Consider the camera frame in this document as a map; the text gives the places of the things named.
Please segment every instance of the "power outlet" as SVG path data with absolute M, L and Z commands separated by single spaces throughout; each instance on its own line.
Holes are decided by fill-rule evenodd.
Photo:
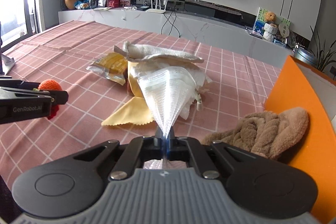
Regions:
M 136 0 L 136 3 L 142 5 L 143 4 L 143 0 Z

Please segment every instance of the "yellow napkin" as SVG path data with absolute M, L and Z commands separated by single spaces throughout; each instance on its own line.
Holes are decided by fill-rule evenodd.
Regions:
M 146 101 L 141 97 L 133 97 L 110 117 L 101 123 L 102 126 L 117 126 L 132 123 L 143 125 L 152 122 L 153 116 Z
M 103 121 L 102 126 L 117 126 L 126 123 L 140 126 L 154 121 L 137 80 L 130 74 L 131 68 L 136 64 L 128 62 L 128 81 L 134 97 Z

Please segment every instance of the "gray rubber grip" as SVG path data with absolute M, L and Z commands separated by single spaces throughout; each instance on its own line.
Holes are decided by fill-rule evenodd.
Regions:
M 15 224 L 317 224 L 309 213 L 274 220 L 236 205 L 217 180 L 196 175 L 193 168 L 136 169 L 124 181 L 113 181 L 95 205 L 77 215 L 41 220 L 21 215 Z

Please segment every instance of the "snack package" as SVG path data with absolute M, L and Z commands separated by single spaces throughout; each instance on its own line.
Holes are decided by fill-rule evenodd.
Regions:
M 129 7 L 131 6 L 131 0 L 119 0 L 120 7 Z
M 126 83 L 127 60 L 121 54 L 111 52 L 108 55 L 96 60 L 86 68 L 106 79 L 117 82 L 120 85 Z
M 78 1 L 75 2 L 74 5 L 75 5 L 75 8 L 77 10 L 88 10 L 88 9 L 90 9 L 89 0 L 84 0 L 84 1 L 78 0 Z

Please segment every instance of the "red box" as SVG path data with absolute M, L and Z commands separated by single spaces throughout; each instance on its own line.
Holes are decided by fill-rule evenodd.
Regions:
M 106 0 L 106 6 L 107 7 L 112 7 L 112 8 L 117 8 L 117 7 L 119 7 L 119 0 Z

